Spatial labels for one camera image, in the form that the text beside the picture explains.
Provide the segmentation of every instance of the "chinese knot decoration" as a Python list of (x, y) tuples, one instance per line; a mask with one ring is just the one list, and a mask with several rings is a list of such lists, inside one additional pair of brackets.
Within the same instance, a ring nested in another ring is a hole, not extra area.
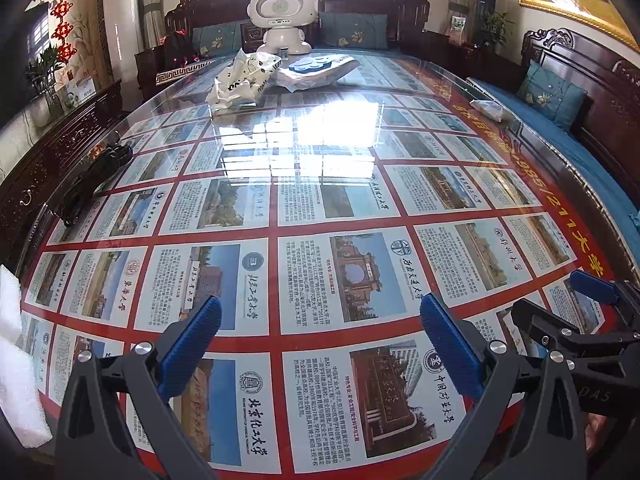
[(51, 15), (60, 20), (55, 32), (51, 35), (52, 38), (57, 38), (62, 41), (62, 45), (58, 48), (58, 59), (65, 64), (69, 64), (69, 59), (78, 50), (71, 46), (71, 43), (66, 42), (66, 37), (73, 30), (74, 26), (65, 21), (65, 15), (69, 12), (69, 9), (73, 6), (66, 0), (60, 0), (51, 9)]

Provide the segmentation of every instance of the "teal pillow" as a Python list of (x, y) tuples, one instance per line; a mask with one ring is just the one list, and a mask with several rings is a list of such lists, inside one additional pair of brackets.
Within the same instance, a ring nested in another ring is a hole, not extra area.
[(386, 50), (386, 14), (320, 12), (320, 30), (327, 45)]
[(197, 27), (191, 31), (191, 43), (201, 57), (226, 56), (242, 48), (240, 24), (244, 22), (219, 23), (208, 27)]
[(516, 95), (561, 130), (568, 132), (587, 92), (531, 61), (527, 76)]

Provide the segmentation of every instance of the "blue cushion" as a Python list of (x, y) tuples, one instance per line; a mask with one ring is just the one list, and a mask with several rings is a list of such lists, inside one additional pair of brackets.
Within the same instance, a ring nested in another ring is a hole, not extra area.
[(568, 132), (587, 92), (531, 61), (516, 95)]
[(607, 173), (602, 165), (588, 150), (573, 137), (568, 136), (552, 121), (539, 114), (532, 107), (513, 94), (509, 94), (489, 83), (478, 82), (500, 104), (507, 107), (527, 126), (540, 134), (561, 152), (580, 172), (584, 179), (593, 187), (605, 205), (614, 222), (622, 232), (623, 238), (633, 253), (636, 262), (640, 262), (640, 233), (632, 221), (638, 215), (638, 210), (613, 177)]
[(320, 12), (320, 30), (327, 45), (386, 50), (386, 14)]
[(226, 56), (242, 48), (240, 24), (245, 22), (219, 23), (208, 27), (197, 27), (191, 31), (191, 42), (201, 57)]

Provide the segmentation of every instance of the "white foam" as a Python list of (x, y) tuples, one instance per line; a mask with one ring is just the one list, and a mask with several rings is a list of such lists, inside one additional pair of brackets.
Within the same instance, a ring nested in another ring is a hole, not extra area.
[(5, 266), (0, 266), (0, 337), (15, 344), (21, 333), (20, 282)]
[(51, 440), (36, 389), (33, 358), (0, 337), (0, 408), (24, 447)]

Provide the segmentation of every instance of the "drawer handle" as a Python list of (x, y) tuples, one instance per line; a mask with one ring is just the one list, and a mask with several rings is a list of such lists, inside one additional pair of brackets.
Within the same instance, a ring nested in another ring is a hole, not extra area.
[(27, 190), (27, 195), (29, 196), (29, 201), (20, 200), (20, 205), (29, 205), (31, 203), (31, 189)]

